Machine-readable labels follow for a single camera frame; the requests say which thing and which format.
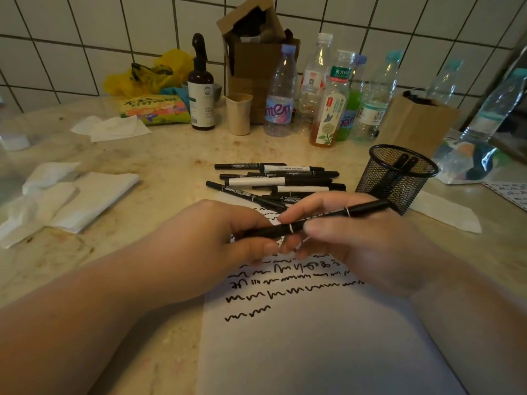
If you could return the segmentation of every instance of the water bottle cap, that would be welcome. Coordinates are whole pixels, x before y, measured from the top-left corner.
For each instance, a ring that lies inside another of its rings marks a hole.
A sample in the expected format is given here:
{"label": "water bottle cap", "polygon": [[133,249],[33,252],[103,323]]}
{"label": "water bottle cap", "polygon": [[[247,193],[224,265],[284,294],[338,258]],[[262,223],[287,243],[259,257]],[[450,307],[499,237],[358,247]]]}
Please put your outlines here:
{"label": "water bottle cap", "polygon": [[352,62],[355,59],[355,53],[348,50],[337,50],[336,59],[339,61],[349,61]]}
{"label": "water bottle cap", "polygon": [[282,44],[282,52],[284,54],[295,54],[296,46],[294,44]]}
{"label": "water bottle cap", "polygon": [[355,65],[366,65],[367,60],[368,60],[367,56],[358,54],[355,56],[355,60],[353,61],[353,63]]}
{"label": "water bottle cap", "polygon": [[319,33],[318,41],[320,43],[331,43],[333,40],[333,35],[331,33]]}
{"label": "water bottle cap", "polygon": [[527,77],[527,69],[525,68],[516,68],[512,71],[512,76],[521,76],[521,77]]}
{"label": "water bottle cap", "polygon": [[463,65],[463,59],[449,59],[445,63],[445,68],[451,70],[459,70],[459,68],[461,68],[461,65]]}
{"label": "water bottle cap", "polygon": [[403,59],[403,53],[404,51],[402,50],[390,51],[388,55],[386,55],[386,62],[390,61],[399,63],[400,60]]}

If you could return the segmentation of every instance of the blue bottle cap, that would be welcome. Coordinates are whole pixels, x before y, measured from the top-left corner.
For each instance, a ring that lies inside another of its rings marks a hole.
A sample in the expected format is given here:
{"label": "blue bottle cap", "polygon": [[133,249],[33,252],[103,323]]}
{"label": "blue bottle cap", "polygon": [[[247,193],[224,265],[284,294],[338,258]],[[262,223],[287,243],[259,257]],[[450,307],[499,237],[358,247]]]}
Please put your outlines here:
{"label": "blue bottle cap", "polygon": [[461,68],[461,65],[463,65],[463,59],[449,59],[445,63],[445,68],[449,70],[459,70],[459,68]]}
{"label": "blue bottle cap", "polygon": [[296,46],[294,44],[282,44],[282,52],[284,54],[295,54]]}
{"label": "blue bottle cap", "polygon": [[355,60],[353,61],[353,63],[355,65],[366,65],[367,60],[368,60],[367,56],[358,54],[355,56]]}
{"label": "blue bottle cap", "polygon": [[521,77],[527,77],[527,69],[525,68],[516,68],[512,71],[512,76],[521,76]]}
{"label": "blue bottle cap", "polygon": [[390,51],[388,55],[386,55],[386,62],[391,61],[399,63],[400,60],[403,59],[403,53],[403,50]]}

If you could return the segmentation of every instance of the pile of markers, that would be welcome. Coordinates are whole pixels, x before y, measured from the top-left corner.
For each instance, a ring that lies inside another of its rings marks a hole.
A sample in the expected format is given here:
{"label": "pile of markers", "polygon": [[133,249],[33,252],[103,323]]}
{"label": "pile of markers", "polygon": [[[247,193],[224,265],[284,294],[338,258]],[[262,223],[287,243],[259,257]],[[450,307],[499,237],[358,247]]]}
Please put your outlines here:
{"label": "pile of markers", "polygon": [[[275,212],[284,212],[285,204],[295,204],[318,191],[346,191],[346,185],[333,183],[338,172],[323,167],[287,166],[285,163],[217,164],[216,170],[256,170],[247,174],[220,174],[225,184],[207,181],[207,186],[257,203]],[[256,195],[236,187],[270,189],[270,195]]]}

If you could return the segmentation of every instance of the black wire mesh cup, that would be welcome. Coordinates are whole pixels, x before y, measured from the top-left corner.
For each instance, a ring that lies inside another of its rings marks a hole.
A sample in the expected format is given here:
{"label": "black wire mesh cup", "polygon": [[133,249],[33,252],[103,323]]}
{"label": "black wire mesh cup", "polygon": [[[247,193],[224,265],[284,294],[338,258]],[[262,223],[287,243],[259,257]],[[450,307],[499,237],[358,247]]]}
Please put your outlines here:
{"label": "black wire mesh cup", "polygon": [[369,156],[355,192],[388,198],[399,215],[405,214],[426,181],[439,173],[429,158],[396,145],[375,145]]}

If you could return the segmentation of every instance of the finger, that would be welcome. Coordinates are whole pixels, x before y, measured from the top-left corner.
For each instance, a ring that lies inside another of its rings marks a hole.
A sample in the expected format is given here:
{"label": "finger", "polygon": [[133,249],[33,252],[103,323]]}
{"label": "finger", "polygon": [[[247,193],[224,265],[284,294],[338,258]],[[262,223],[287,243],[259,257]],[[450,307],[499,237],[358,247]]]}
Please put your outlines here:
{"label": "finger", "polygon": [[227,244],[225,247],[227,259],[232,266],[249,264],[252,261],[276,254],[279,250],[276,241],[262,237],[241,239]]}
{"label": "finger", "polygon": [[280,223],[291,223],[317,213],[338,211],[346,206],[362,204],[374,199],[366,193],[347,193],[344,191],[314,193],[290,206],[278,217],[278,220]]}
{"label": "finger", "polygon": [[330,244],[360,246],[375,238],[376,225],[369,219],[315,218],[304,223],[304,231],[311,238]]}
{"label": "finger", "polygon": [[231,234],[239,233],[250,228],[268,227],[273,224],[260,212],[247,206],[224,204],[224,211],[228,216]]}
{"label": "finger", "polygon": [[283,254],[292,252],[306,238],[307,234],[304,232],[287,235],[280,246],[280,252]]}
{"label": "finger", "polygon": [[329,247],[330,246],[328,243],[319,241],[317,239],[307,239],[300,246],[295,256],[297,259],[306,259],[308,256],[317,253],[328,254]]}

